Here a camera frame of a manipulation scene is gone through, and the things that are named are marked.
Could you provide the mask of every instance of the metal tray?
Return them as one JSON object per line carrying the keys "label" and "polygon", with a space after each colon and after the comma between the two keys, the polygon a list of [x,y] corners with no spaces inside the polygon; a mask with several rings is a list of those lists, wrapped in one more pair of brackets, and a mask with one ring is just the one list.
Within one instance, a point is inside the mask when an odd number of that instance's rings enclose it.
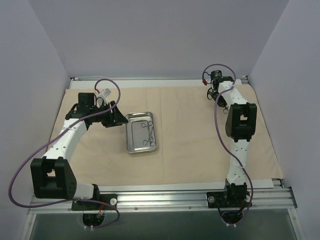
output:
{"label": "metal tray", "polygon": [[126,150],[130,154],[156,150],[158,144],[152,112],[128,113],[125,118],[128,119],[125,125]]}

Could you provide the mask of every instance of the robotic arm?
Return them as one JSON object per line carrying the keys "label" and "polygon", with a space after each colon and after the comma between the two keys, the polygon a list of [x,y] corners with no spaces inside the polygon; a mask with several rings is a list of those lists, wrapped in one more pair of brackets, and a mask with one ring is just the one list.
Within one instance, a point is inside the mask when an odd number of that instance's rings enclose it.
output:
{"label": "robotic arm", "polygon": [[220,212],[221,217],[227,224],[237,224],[243,217],[244,207],[250,207],[247,201],[249,192],[244,172],[247,161],[247,152],[252,136],[256,131],[257,106],[249,103],[237,90],[232,87],[235,80],[230,76],[222,76],[220,70],[210,74],[211,88],[207,97],[217,101],[219,107],[228,112],[225,124],[225,132],[231,138],[230,152],[236,156],[240,163],[231,155],[229,172],[225,181],[224,192],[208,192],[209,208],[240,208],[239,211]]}
{"label": "robotic arm", "polygon": [[[94,93],[79,93],[78,103],[65,116],[61,132],[80,118],[103,112],[112,107],[115,102],[107,102],[109,93],[109,89],[97,96]],[[34,194],[37,198],[99,200],[98,186],[77,181],[69,165],[80,138],[92,123],[102,123],[104,127],[109,128],[127,124],[128,120],[116,106],[109,112],[78,122],[58,139],[42,158],[34,158],[30,168]],[[55,172],[55,176],[48,175],[52,171]]]}

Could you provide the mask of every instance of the gray floor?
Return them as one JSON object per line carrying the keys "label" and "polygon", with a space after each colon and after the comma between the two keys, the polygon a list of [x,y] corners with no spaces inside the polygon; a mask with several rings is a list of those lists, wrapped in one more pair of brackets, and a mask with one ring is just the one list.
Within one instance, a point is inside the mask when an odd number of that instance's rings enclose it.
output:
{"label": "gray floor", "polygon": [[251,210],[236,228],[226,227],[212,211],[122,213],[118,222],[94,231],[84,231],[81,219],[81,214],[38,214],[31,239],[296,239],[286,209]]}

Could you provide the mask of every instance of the white wall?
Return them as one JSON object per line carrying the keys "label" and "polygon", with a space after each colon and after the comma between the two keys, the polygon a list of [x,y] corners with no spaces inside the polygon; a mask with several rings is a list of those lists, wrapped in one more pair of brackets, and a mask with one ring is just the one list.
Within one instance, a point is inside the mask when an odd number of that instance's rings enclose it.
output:
{"label": "white wall", "polygon": [[320,1],[289,1],[249,79],[306,239],[319,239]]}
{"label": "white wall", "polygon": [[[22,161],[49,140],[69,76],[27,0],[0,7],[0,238],[18,239],[26,209],[8,198],[9,181]],[[14,185],[28,204],[30,167]]]}
{"label": "white wall", "polygon": [[288,0],[29,0],[71,77],[253,69]]}

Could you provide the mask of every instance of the tan fabric sheet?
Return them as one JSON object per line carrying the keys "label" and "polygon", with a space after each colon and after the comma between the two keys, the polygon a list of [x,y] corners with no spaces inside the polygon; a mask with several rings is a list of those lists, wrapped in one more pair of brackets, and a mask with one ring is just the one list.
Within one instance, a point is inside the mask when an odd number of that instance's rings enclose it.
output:
{"label": "tan fabric sheet", "polygon": [[[256,103],[249,85],[238,85],[240,93]],[[59,134],[65,115],[78,101],[79,92],[67,90],[52,136]],[[126,151],[125,126],[104,128],[94,123],[81,138],[71,159],[72,170],[84,183],[102,186],[157,185],[224,181],[230,156],[221,146],[214,124],[214,101],[207,100],[205,87],[123,88],[119,109],[123,115],[151,111],[158,148],[152,153],[132,155]],[[112,89],[111,100],[117,90]],[[225,134],[227,114],[218,109],[218,124]],[[247,170],[252,179],[283,177],[260,108],[255,135],[248,150]]]}

